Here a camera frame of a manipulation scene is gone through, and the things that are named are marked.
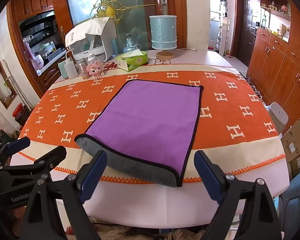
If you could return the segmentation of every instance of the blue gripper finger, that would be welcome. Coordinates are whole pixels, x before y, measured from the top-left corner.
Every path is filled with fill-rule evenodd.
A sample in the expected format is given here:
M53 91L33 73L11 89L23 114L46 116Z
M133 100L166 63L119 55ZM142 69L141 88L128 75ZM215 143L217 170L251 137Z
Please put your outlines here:
M90 199L106 166L106 152L99 150L90 163L85 164L78 172L77 187L81 191L80 201L83 204Z
M223 179L224 173L219 166L211 163L203 151L197 151L194 154L194 166L197 169L210 198L217 201L220 205L223 200L222 189L225 185Z
M20 140L11 142L6 147L7 155L14 155L15 153L22 151L23 149L30 146L30 139L28 137L23 137Z

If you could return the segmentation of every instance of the wooden lamp base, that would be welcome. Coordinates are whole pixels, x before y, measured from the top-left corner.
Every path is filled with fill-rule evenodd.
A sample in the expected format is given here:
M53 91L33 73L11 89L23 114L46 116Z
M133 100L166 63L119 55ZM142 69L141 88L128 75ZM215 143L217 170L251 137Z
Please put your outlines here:
M174 58L173 56L173 53L171 51L168 51L168 50L163 50L161 52L158 52L156 54L156 57L159 59L159 60L172 60Z

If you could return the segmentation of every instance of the purple towel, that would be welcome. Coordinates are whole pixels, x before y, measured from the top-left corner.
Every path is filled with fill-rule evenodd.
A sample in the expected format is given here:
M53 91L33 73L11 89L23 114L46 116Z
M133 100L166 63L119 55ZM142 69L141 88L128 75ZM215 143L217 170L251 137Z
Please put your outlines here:
M128 81L75 141L91 155L96 148L106 150L112 168L180 187L200 115L202 89Z

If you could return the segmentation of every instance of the drawer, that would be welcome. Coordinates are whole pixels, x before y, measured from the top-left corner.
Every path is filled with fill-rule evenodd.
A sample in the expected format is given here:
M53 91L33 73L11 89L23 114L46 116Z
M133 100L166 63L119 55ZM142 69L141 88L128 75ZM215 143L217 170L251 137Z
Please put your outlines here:
M286 51L287 43L279 37L271 34L270 44L281 50L283 53Z
M300 52L297 51L295 48L291 47L289 44L287 44L285 55L298 66L300 66Z
M271 33L266 31L265 29L262 29L262 28L257 29L257 37L258 38L269 42L270 41L270 36L271 36Z

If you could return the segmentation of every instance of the black basket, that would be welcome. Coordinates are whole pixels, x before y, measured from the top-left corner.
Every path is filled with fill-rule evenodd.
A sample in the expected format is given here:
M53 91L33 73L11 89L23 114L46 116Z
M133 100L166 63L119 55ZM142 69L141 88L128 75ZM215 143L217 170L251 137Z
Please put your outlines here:
M16 122L18 122L21 126L24 126L30 114L31 112L28 106L25 106L25 109L23 110L22 114L18 118L15 118L14 120L16 120Z

